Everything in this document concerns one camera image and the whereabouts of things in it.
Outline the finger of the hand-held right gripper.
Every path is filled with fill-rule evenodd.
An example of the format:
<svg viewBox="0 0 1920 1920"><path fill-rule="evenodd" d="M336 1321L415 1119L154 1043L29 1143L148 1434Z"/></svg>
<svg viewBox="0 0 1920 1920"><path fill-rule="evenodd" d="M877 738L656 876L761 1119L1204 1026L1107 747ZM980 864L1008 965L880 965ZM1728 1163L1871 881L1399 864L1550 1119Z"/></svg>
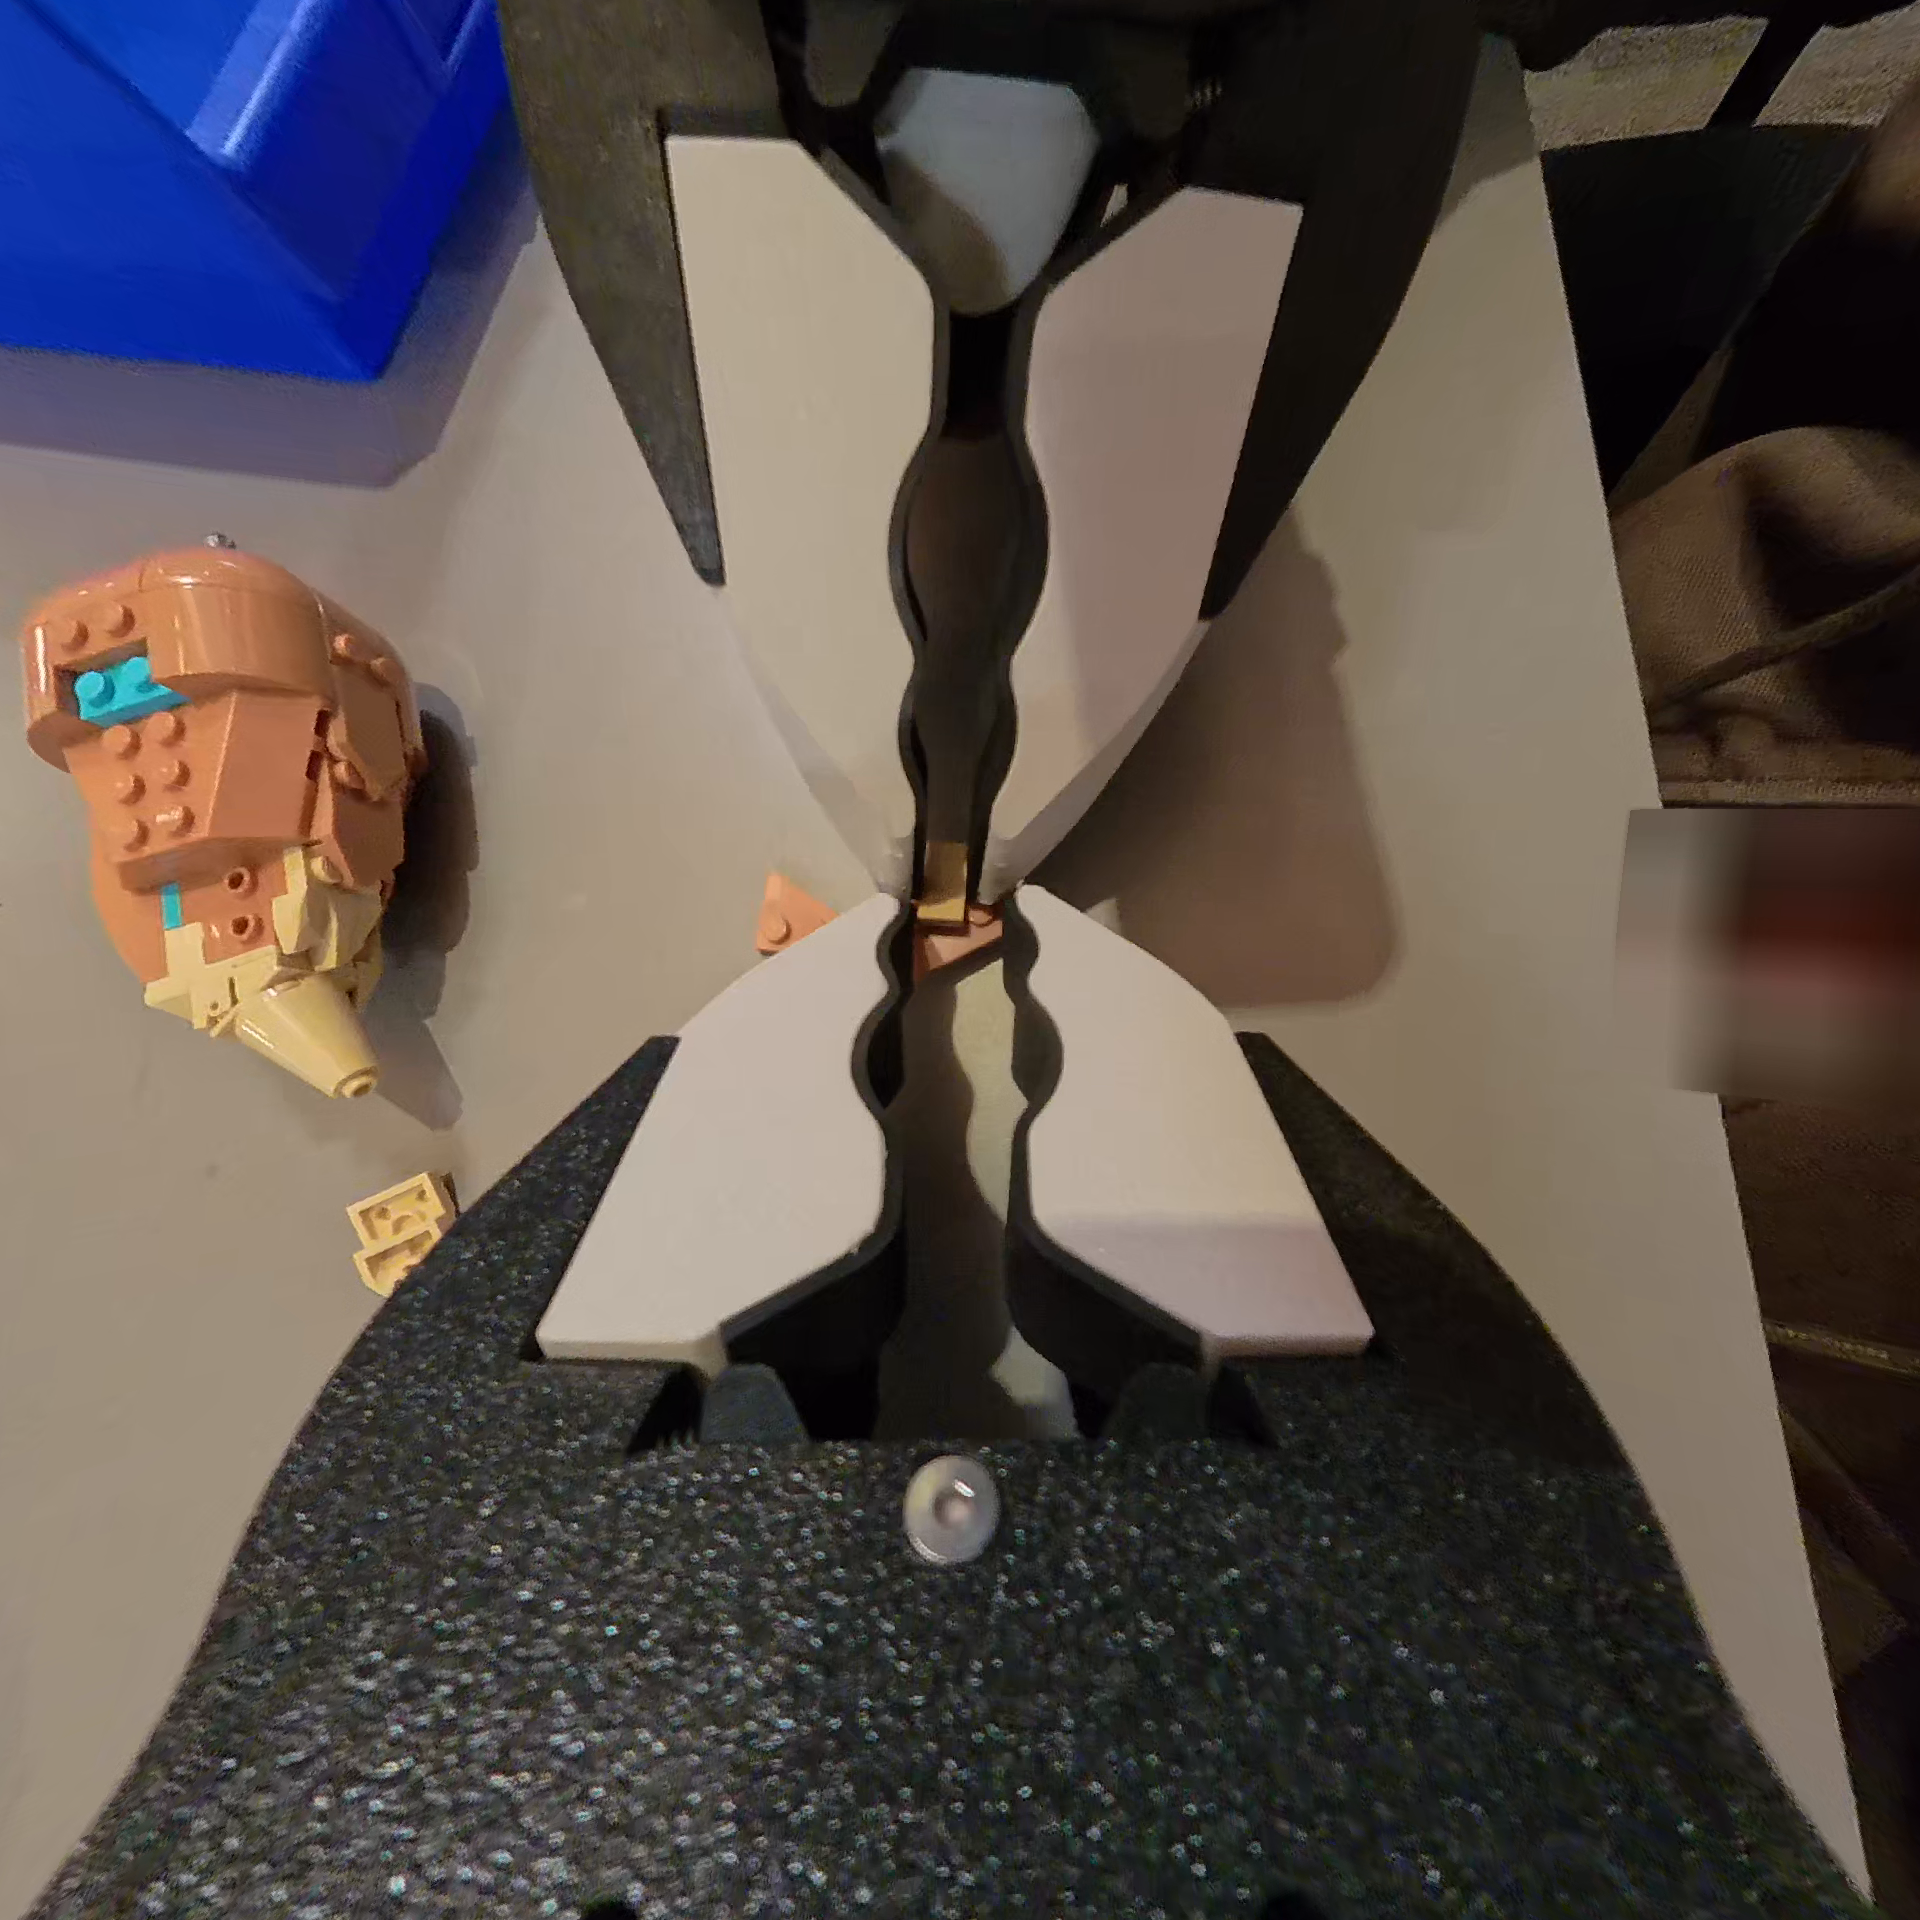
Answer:
<svg viewBox="0 0 1920 1920"><path fill-rule="evenodd" d="M941 301L855 175L800 140L670 129L670 223L722 506L722 611L877 891L912 876L902 747L912 611L902 489L941 417Z"/></svg>
<svg viewBox="0 0 1920 1920"><path fill-rule="evenodd" d="M1023 449L1048 496L1048 572L1010 646L1010 762L980 891L1037 876L1208 637L1208 552L1298 223L1278 195L1165 190L1037 301Z"/></svg>

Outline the brown cloth bag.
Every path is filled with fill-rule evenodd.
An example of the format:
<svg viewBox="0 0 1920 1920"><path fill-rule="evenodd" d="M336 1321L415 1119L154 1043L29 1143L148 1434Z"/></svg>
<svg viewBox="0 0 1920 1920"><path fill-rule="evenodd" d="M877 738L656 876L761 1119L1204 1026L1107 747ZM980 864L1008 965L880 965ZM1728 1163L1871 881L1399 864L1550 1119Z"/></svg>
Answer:
<svg viewBox="0 0 1920 1920"><path fill-rule="evenodd" d="M1920 1737L1920 458L1731 440L1621 506L1656 812L1641 1055L1715 1093L1856 1735Z"/></svg>

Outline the brown brick-built animal model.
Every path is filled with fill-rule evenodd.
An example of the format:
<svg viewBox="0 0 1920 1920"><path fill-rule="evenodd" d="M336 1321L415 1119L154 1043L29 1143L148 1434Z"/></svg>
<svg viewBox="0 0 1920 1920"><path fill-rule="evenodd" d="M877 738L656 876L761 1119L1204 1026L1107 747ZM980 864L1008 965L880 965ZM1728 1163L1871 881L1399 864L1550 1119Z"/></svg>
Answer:
<svg viewBox="0 0 1920 1920"><path fill-rule="evenodd" d="M246 547L154 547L27 611L27 747L94 812L137 999L283 1078L379 1093L365 999L426 728L408 665Z"/></svg>

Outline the tan brick piece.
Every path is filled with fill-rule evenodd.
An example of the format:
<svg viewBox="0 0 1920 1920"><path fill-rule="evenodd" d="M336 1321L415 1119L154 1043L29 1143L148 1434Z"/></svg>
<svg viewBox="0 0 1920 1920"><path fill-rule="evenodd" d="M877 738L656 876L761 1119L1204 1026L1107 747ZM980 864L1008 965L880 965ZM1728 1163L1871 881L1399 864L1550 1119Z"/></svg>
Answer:
<svg viewBox="0 0 1920 1920"><path fill-rule="evenodd" d="M457 1226L457 1181L439 1170L415 1170L386 1193L356 1193L349 1207L349 1266L379 1302L393 1302L436 1245Z"/></svg>

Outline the blue plastic bin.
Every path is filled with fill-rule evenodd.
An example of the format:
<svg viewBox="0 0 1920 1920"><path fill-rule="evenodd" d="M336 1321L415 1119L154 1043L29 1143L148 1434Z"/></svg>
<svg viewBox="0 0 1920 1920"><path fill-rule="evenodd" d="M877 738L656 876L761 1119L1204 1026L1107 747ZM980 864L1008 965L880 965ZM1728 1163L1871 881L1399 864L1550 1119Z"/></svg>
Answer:
<svg viewBox="0 0 1920 1920"><path fill-rule="evenodd" d="M365 382L497 117L494 0L12 0L0 343Z"/></svg>

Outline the black furniture frame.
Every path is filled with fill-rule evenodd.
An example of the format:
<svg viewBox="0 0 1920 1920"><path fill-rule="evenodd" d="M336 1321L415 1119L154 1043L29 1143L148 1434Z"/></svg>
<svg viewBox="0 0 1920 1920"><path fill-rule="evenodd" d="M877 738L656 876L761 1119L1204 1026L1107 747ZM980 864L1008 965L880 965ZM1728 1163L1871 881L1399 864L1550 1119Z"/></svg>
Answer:
<svg viewBox="0 0 1920 1920"><path fill-rule="evenodd" d="M1544 0L1544 206L1609 496L1784 422L1920 440L1920 5Z"/></svg>

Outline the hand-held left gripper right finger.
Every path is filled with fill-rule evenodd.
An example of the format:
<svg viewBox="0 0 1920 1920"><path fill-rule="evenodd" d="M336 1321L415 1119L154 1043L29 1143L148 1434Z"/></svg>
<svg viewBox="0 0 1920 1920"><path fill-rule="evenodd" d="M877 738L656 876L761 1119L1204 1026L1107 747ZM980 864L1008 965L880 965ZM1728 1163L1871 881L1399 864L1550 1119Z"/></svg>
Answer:
<svg viewBox="0 0 1920 1920"><path fill-rule="evenodd" d="M1366 1360L1370 1317L1230 1023L1090 911L1010 891L1023 1207L1010 1321L1052 1363Z"/></svg>

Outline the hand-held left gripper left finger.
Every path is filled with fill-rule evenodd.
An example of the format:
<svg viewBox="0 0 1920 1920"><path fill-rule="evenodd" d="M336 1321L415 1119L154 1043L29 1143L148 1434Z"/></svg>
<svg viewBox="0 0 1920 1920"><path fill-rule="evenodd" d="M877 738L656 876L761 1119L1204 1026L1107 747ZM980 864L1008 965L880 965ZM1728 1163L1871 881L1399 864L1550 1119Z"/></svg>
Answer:
<svg viewBox="0 0 1920 1920"><path fill-rule="evenodd" d="M855 1036L892 1003L902 902L855 902L722 988L656 1078L538 1317L556 1363L729 1363L880 1226L880 1119Z"/></svg>

